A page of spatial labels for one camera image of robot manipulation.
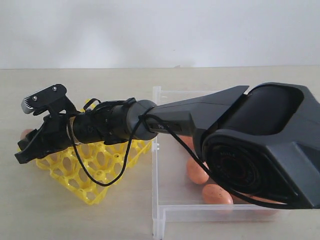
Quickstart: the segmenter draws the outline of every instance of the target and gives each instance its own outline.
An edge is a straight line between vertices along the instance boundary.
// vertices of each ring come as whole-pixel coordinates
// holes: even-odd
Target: yellow egg tray
[[[136,165],[141,154],[146,154],[151,148],[151,141],[133,140],[127,159],[126,169]],[[109,183],[115,179],[124,164],[127,143],[104,145],[103,142],[89,143],[77,146],[81,160],[90,175],[101,183]],[[82,169],[73,147],[61,152],[35,160],[36,165],[49,171],[52,178],[70,190],[88,205],[98,204],[106,196],[109,187],[103,187],[86,175]]]

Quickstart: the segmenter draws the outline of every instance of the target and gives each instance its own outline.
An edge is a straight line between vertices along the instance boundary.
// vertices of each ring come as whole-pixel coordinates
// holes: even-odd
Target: robotic arm
[[[55,84],[22,101],[26,114],[49,114],[18,142],[21,151],[15,157],[26,164],[73,146],[82,163],[76,145],[101,141],[128,142],[128,157],[132,140],[170,134],[218,185],[240,199],[276,209],[320,208],[319,103],[302,85],[269,82],[245,94],[248,87],[163,105],[93,98],[80,112],[66,97],[66,88]],[[99,104],[88,109],[95,101]],[[195,153],[178,136],[191,136]],[[108,186],[123,171],[110,183],[95,182]]]

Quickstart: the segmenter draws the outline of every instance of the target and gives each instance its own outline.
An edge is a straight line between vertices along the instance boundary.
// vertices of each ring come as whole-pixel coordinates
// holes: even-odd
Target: background wall
[[[318,0],[1,0],[0,69],[320,64]]]

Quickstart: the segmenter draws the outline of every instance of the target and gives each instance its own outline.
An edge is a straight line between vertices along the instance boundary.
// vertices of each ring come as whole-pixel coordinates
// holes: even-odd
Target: transparent container
[[[217,92],[169,91],[153,88],[157,105],[196,98]],[[233,205],[205,204],[204,185],[197,185],[186,175],[189,153],[169,134],[159,134],[152,141],[152,219],[153,238],[164,239],[166,222],[255,222],[276,221],[289,210],[264,208],[234,202]]]

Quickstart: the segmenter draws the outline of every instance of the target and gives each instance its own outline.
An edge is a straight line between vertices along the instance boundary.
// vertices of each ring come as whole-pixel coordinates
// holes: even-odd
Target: beige table surface
[[[0,70],[0,239],[152,240],[152,161],[141,158],[110,188],[106,198],[87,206],[34,162],[14,157],[21,131],[38,128],[42,117],[25,115],[24,96],[64,84],[78,108],[88,98],[152,99],[152,87],[165,90],[221,90],[263,82],[304,84],[320,99],[320,67],[239,67],[171,69]],[[297,210],[270,223],[167,223],[165,240],[315,240],[320,211]]]

